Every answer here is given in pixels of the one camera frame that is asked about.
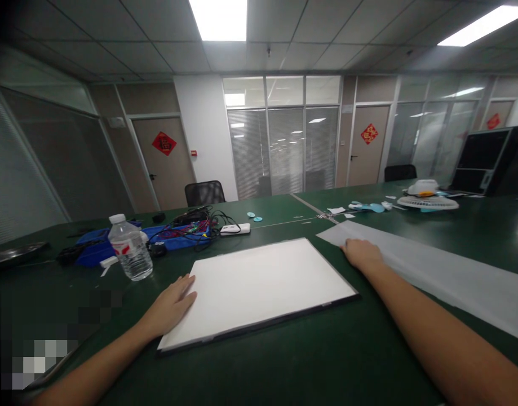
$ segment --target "fluorescent light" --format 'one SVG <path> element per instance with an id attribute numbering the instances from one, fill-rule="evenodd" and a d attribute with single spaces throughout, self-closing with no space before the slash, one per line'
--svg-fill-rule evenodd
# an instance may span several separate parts
<path id="1" fill-rule="evenodd" d="M 189 0 L 203 41 L 245 41 L 247 0 Z"/>
<path id="2" fill-rule="evenodd" d="M 245 105 L 246 95 L 244 93 L 225 93 L 225 104 L 227 107 Z"/>
<path id="3" fill-rule="evenodd" d="M 437 45 L 466 46 L 516 19 L 518 19 L 517 6 L 500 6 Z"/>
<path id="4" fill-rule="evenodd" d="M 452 93 L 451 95 L 443 96 L 443 99 L 446 99 L 446 98 L 449 98 L 449 97 L 463 96 L 464 94 L 473 93 L 473 92 L 476 92 L 476 91 L 479 91 L 479 90 L 482 90 L 482 89 L 484 89 L 484 88 L 483 87 L 470 87 L 469 89 L 460 90 L 458 93 Z"/>

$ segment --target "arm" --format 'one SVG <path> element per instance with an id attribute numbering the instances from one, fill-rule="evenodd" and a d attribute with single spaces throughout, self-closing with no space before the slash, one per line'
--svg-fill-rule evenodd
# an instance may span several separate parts
<path id="1" fill-rule="evenodd" d="M 195 277 L 189 277 L 189 274 L 179 277 L 161 292 L 137 324 L 41 393 L 33 400 L 32 406 L 97 403 L 146 344 L 178 324 L 197 297 L 197 293 L 193 292 L 181 299 L 194 280 Z"/>
<path id="2" fill-rule="evenodd" d="M 349 262 L 375 288 L 424 370 L 451 404 L 518 405 L 518 368 L 384 262 L 377 246 L 347 240 Z"/>

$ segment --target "table surface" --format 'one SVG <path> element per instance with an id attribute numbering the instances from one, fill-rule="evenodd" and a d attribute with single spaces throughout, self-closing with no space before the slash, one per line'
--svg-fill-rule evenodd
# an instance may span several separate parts
<path id="1" fill-rule="evenodd" d="M 296 196 L 326 211 L 353 200 L 381 202 L 385 195 L 401 196 L 407 185 L 389 182 Z M 518 273 L 518 200 L 464 198 L 460 204 L 458 210 L 428 214 L 396 209 L 358 213 L 351 221 Z M 191 271 L 196 259 L 306 237 L 360 292 L 361 300 L 160 359 L 155 340 L 100 404 L 444 402 L 371 285 L 339 248 L 316 236 L 332 227 L 331 221 L 317 218 L 312 208 L 290 195 L 214 206 L 239 223 L 249 221 L 248 211 L 263 221 L 251 222 L 249 235 L 224 237 L 203 252 L 188 248 L 154 259 L 152 275 L 137 283 L 119 264 L 100 278 L 100 268 L 62 268 L 53 261 L 62 248 L 78 240 L 67 235 L 82 227 L 108 227 L 107 219 L 61 224 L 0 246 L 51 244 L 29 263 L 0 272 L 2 351 L 32 356 L 35 340 L 68 340 L 69 349 L 80 344 L 56 374 L 58 379 L 131 327 L 165 287 Z M 185 211 L 165 213 L 171 219 Z M 153 225 L 151 214 L 136 218 L 143 219 L 143 227 Z M 336 219 L 344 220 L 342 215 Z M 518 365 L 517 338 L 438 303 Z"/>

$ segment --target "ceiling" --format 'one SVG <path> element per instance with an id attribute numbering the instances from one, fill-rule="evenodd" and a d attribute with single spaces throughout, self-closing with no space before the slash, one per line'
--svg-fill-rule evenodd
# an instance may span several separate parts
<path id="1" fill-rule="evenodd" d="M 247 42 L 202 42 L 187 0 L 30 0 L 9 40 L 87 82 L 208 72 L 518 73 L 518 20 L 464 48 L 436 46 L 501 4 L 518 0 L 248 0 Z"/>

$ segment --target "hand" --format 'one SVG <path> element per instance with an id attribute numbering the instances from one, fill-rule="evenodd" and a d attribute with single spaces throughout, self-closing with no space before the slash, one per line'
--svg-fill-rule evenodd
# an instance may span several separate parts
<path id="1" fill-rule="evenodd" d="M 369 241 L 347 239 L 345 245 L 341 245 L 340 248 L 351 265 L 359 270 L 371 264 L 383 263 L 379 247 Z"/>
<path id="2" fill-rule="evenodd" d="M 195 276 L 179 277 L 158 296 L 136 327 L 149 340 L 162 336 L 180 322 L 187 309 L 197 298 L 197 292 L 182 297 L 186 289 L 195 281 Z"/>

